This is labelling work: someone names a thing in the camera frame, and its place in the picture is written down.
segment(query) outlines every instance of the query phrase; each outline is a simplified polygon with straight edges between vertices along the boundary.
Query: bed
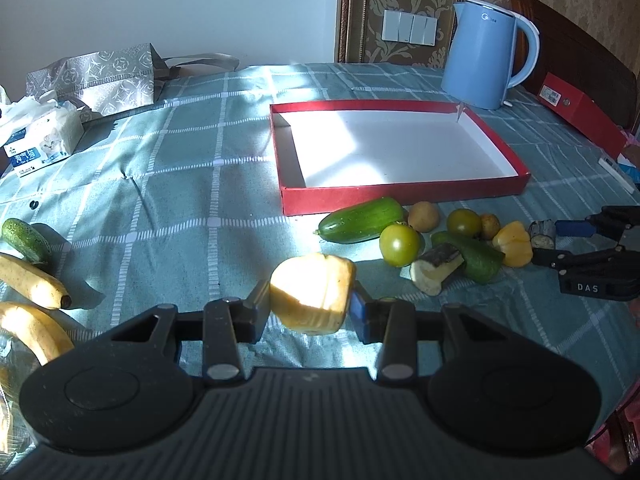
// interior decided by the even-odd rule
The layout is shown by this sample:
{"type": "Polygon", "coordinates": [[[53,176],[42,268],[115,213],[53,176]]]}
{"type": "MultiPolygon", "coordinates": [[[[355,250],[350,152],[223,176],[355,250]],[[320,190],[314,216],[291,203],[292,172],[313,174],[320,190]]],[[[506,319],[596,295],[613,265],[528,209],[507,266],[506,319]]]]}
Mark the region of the bed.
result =
{"type": "MultiPolygon", "coordinates": [[[[313,231],[322,215],[282,215],[270,104],[449,101],[440,77],[437,70],[391,64],[308,64],[173,80],[155,105],[88,124],[72,157],[22,179],[7,173],[0,220],[17,217],[53,229],[55,274],[77,307],[67,312],[75,322],[62,322],[77,340],[158,303],[183,312],[221,296],[245,297],[285,258],[322,251],[355,261],[373,297],[405,298],[424,310],[459,301],[582,365],[602,390],[599,425],[640,372],[639,332],[626,304],[561,295],[555,272],[535,266],[503,268],[489,286],[458,278],[429,298],[406,270],[382,262],[376,240],[321,242],[313,231]]],[[[525,91],[513,89],[508,99],[513,108],[475,111],[532,171],[525,192],[441,203],[444,214],[462,206],[529,224],[638,203],[638,193],[627,194],[597,164],[600,151],[588,140],[525,91]]],[[[611,244],[566,238],[559,247],[585,252],[611,244]]],[[[0,297],[17,299],[4,284],[0,297]]],[[[241,356],[247,372],[287,365],[363,366],[374,373],[378,348],[363,346],[349,321],[335,335],[309,337],[271,316],[261,341],[242,346],[241,356]]],[[[180,358],[192,374],[199,371],[197,354],[194,343],[180,358]]],[[[440,365],[433,344],[423,344],[419,356],[422,374],[440,365]]]]}

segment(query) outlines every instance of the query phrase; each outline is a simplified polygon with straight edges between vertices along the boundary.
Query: cucumber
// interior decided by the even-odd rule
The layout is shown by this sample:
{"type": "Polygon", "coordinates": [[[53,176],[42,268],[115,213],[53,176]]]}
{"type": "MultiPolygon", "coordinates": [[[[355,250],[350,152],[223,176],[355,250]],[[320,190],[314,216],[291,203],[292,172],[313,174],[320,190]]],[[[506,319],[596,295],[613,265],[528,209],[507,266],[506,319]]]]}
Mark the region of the cucumber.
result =
{"type": "Polygon", "coordinates": [[[18,218],[8,218],[2,224],[2,239],[30,262],[48,263],[49,242],[32,226],[18,218]]]}
{"type": "Polygon", "coordinates": [[[465,276],[476,283],[489,283],[502,267],[504,253],[496,251],[484,242],[448,231],[431,235],[431,245],[451,244],[460,251],[465,260],[465,276]]]}
{"type": "Polygon", "coordinates": [[[404,209],[393,198],[377,198],[330,213],[316,234],[328,242],[354,244],[378,238],[385,227],[403,222],[404,216],[404,209]]]}

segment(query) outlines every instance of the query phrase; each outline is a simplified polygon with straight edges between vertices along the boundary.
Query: gift bag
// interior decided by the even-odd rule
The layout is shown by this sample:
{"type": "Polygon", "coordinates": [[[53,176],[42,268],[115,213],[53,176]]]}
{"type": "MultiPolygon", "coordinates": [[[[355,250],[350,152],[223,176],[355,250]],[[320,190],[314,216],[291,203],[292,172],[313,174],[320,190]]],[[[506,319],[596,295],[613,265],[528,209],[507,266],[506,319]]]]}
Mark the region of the gift bag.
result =
{"type": "Polygon", "coordinates": [[[81,111],[82,121],[150,105],[164,82],[180,75],[180,65],[210,64],[235,70],[239,60],[226,54],[185,56],[188,60],[169,67],[151,43],[122,50],[100,51],[67,57],[27,75],[28,96],[40,98],[55,90],[59,101],[70,101],[81,111]]]}

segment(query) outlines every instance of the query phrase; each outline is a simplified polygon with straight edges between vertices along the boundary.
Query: tissue box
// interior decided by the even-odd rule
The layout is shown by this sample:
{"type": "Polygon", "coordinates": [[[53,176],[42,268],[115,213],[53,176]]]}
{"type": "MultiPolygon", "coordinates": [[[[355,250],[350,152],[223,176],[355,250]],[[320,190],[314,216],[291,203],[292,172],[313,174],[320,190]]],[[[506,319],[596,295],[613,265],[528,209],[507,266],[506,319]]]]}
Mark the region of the tissue box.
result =
{"type": "Polygon", "coordinates": [[[84,128],[75,108],[51,110],[11,134],[4,144],[10,164],[18,176],[25,176],[70,156],[84,128]]]}

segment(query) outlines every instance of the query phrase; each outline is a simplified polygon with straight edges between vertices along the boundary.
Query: wall switch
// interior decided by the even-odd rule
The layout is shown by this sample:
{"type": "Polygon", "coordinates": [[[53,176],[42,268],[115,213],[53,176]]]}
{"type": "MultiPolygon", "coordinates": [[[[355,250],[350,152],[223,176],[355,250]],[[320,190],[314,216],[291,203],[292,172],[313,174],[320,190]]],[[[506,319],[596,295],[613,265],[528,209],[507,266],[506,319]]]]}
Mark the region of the wall switch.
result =
{"type": "Polygon", "coordinates": [[[411,37],[409,43],[422,44],[424,38],[424,27],[427,25],[427,17],[414,14],[414,22],[411,25],[411,37]]]}
{"type": "Polygon", "coordinates": [[[382,17],[382,39],[384,41],[398,41],[401,14],[402,12],[397,10],[385,10],[382,17]]]}
{"type": "Polygon", "coordinates": [[[400,13],[400,27],[398,28],[398,41],[409,43],[411,26],[414,24],[414,16],[408,12],[400,13]]]}
{"type": "Polygon", "coordinates": [[[436,44],[437,18],[385,10],[382,19],[382,39],[433,46],[436,44]]]}
{"type": "Polygon", "coordinates": [[[436,44],[436,29],[438,27],[438,19],[427,17],[427,23],[424,27],[424,36],[422,38],[423,45],[433,46],[436,44]]]}

